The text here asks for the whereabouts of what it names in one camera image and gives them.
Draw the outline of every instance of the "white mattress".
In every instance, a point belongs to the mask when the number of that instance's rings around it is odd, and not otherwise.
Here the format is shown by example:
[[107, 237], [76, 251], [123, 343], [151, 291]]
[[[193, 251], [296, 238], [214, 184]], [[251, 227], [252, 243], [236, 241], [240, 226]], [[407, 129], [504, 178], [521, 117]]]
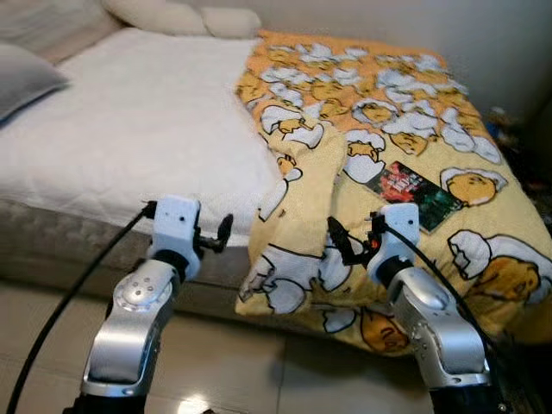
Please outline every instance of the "white mattress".
[[68, 60], [71, 87], [0, 129], [0, 198], [124, 225], [179, 194], [208, 233], [233, 213], [231, 244], [247, 244], [279, 178], [233, 93], [254, 44], [126, 28]]

